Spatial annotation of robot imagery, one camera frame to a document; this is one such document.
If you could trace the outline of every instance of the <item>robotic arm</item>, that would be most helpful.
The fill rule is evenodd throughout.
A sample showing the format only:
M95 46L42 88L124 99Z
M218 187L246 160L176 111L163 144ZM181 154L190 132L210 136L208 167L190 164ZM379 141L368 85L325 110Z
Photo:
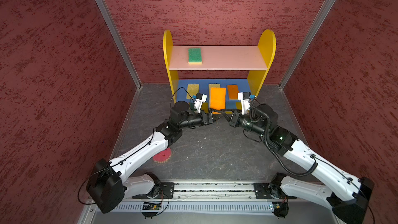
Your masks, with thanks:
M182 128L208 125L225 117L230 126L242 127L259 135L291 175L299 177L312 174L324 183L308 183L277 173L267 189L274 198L299 197L332 209L337 217L348 224L362 223L374 186L370 179L358 178L341 170L312 151L297 136L277 126L277 114L266 104L255 107L254 96L249 92L238 94L242 111L229 109L233 111L232 117L226 115L225 111L201 111L206 95L198 93L194 99L192 107L184 101L176 102L170 110L170 118L156 127L156 130L154 128L151 136L130 151L109 162L101 159L96 163L86 189L103 213L117 207L125 198L139 194L156 196L160 180L155 175L147 173L141 177L129 176L148 159L176 142L182 136ZM222 114L214 118L213 111ZM291 172L277 154L308 171Z

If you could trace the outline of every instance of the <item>red circular object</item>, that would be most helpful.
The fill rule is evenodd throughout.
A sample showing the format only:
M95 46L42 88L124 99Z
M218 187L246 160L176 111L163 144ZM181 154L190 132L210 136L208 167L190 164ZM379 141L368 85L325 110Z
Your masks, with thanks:
M171 157L171 155L172 155L172 149L167 148L159 152L158 154L154 155L152 159L157 163L164 163L167 162L167 160Z

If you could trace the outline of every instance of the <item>yellow shelf side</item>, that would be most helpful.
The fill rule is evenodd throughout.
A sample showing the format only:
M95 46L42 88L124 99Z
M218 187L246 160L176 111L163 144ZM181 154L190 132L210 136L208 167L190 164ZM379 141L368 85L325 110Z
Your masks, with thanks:
M176 92L178 87L178 71L169 69L170 59L172 57L173 52L173 38L170 30L165 30L163 34L163 54L164 54L164 62L166 64L167 75L169 77L170 87L172 90L172 94Z
M272 61L275 57L275 33L272 30L265 30L258 41L257 47L260 49L261 55L267 65L267 70L250 70L249 72L248 83L250 91L256 96L263 86L264 80L266 79L269 68L271 67Z

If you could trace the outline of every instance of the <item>wallpaper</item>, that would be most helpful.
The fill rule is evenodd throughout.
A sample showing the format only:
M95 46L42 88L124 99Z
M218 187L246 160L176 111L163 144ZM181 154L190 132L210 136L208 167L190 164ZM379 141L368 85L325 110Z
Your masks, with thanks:
M144 83L168 83L163 32L174 45L257 45L272 29L277 49L266 83L278 84L324 0L105 0ZM179 72L188 78L246 78L246 71Z
M285 87L310 147L375 182L380 224L398 220L397 19L398 0L337 0Z
M0 223L76 223L77 189L109 158L134 83L94 0L0 12Z

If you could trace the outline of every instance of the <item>pink shelf board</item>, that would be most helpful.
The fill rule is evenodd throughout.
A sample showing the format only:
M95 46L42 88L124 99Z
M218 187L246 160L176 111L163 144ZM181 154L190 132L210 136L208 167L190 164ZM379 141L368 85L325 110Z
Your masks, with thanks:
M199 47L202 64L188 64L188 48ZM267 70L257 46L173 46L170 70Z

